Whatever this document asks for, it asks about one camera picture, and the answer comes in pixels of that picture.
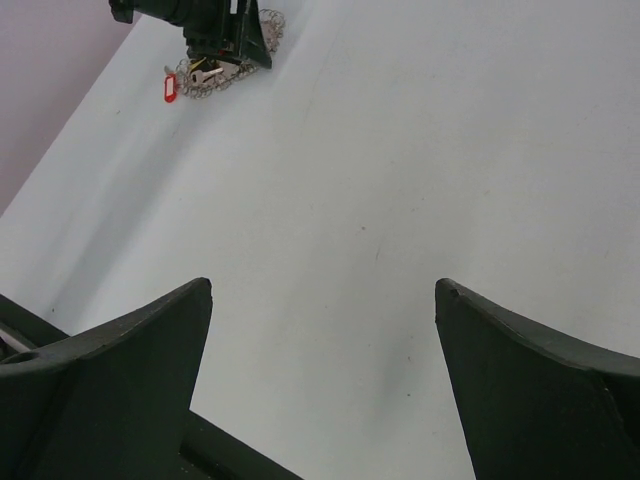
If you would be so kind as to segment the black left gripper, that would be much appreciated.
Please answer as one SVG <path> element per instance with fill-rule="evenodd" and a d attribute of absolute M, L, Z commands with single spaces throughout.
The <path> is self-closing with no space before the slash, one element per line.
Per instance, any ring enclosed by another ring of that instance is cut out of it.
<path fill-rule="evenodd" d="M 256 0 L 110 0 L 117 22 L 131 24 L 135 13 L 183 29 L 188 50 L 195 55 L 240 58 L 271 69 L 272 58 L 263 35 Z"/>

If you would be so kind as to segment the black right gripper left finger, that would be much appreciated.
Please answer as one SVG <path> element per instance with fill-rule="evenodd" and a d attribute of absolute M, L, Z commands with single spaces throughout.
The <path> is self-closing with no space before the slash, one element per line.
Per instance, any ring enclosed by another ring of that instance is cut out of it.
<path fill-rule="evenodd" d="M 29 344 L 1 363 L 2 477 L 176 474 L 211 313 L 205 278 L 73 336 L 3 299 Z"/>

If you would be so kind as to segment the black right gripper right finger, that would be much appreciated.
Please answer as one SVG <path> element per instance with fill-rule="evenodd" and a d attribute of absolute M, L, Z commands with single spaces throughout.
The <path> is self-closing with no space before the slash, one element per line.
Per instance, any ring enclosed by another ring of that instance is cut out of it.
<path fill-rule="evenodd" d="M 639 360 L 451 279 L 435 322 L 478 479 L 636 479 Z"/>

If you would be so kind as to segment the metal key organizer with rings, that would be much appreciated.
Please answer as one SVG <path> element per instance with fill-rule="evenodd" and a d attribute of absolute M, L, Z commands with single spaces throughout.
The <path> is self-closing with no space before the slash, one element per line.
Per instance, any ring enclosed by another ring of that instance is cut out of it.
<path fill-rule="evenodd" d="M 286 25 L 285 16 L 283 13 L 274 9 L 261 9 L 259 11 L 259 17 L 266 45 L 269 53 L 273 56 L 277 52 L 280 40 L 284 35 Z M 191 99 L 204 99 L 214 92 L 226 90 L 232 84 L 243 80 L 260 69 L 259 66 L 245 61 L 236 65 L 222 60 L 214 60 L 214 69 L 222 67 L 224 72 L 216 75 L 204 85 L 193 84 L 189 78 L 190 71 L 196 68 L 204 70 L 206 66 L 206 60 L 198 63 L 185 58 L 181 60 L 174 69 L 166 67 L 165 74 L 170 72 L 176 73 L 179 84 L 178 95 Z"/>

